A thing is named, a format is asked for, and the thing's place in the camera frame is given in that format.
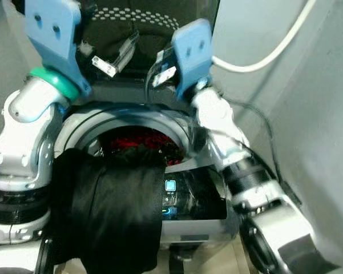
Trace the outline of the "dark glass washer lid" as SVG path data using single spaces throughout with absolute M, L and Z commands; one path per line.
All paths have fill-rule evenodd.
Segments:
M 92 87 L 174 84 L 191 102 L 211 78 L 213 29 L 221 0 L 86 0 L 78 48 Z

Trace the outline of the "grey top-load washing machine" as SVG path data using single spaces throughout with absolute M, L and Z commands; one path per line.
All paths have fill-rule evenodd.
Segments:
M 91 156 L 111 156 L 101 150 L 98 136 L 121 126 L 144 126 L 161 131 L 184 150 L 181 163 L 166 164 L 164 169 L 160 249 L 163 243 L 171 243 L 173 249 L 197 248 L 211 235 L 225 232 L 229 214 L 223 194 L 215 184 L 218 173 L 210 164 L 198 162 L 205 154 L 205 132 L 187 113 L 161 104 L 129 102 L 74 106 L 64 118 L 55 141 L 55 159 L 72 148 Z M 62 268 L 68 263 L 80 263 L 83 267 L 80 259 L 53 264 L 53 247 L 47 251 L 50 266 Z

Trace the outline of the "red garment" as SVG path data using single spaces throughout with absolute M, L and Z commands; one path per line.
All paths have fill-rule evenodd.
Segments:
M 105 154 L 118 154 L 133 148 L 147 148 L 164 157 L 168 166 L 179 164 L 185 157 L 184 150 L 168 135 L 144 126 L 121 126 L 98 136 Z

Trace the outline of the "black garment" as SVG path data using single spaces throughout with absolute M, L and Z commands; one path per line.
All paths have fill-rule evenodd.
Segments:
M 142 274 L 156 267 L 166 163 L 139 147 L 111 156 L 80 149 L 54 161 L 52 263 L 80 259 L 87 274 Z

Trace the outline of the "clear plastic clip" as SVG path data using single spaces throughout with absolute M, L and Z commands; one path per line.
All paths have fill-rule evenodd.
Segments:
M 139 31 L 133 31 L 132 34 L 124 40 L 121 47 L 119 47 L 118 55 L 112 62 L 106 62 L 100 57 L 92 57 L 91 65 L 99 71 L 100 76 L 108 79 L 114 78 L 114 76 L 125 69 L 127 63 L 132 59 L 135 54 L 139 37 Z

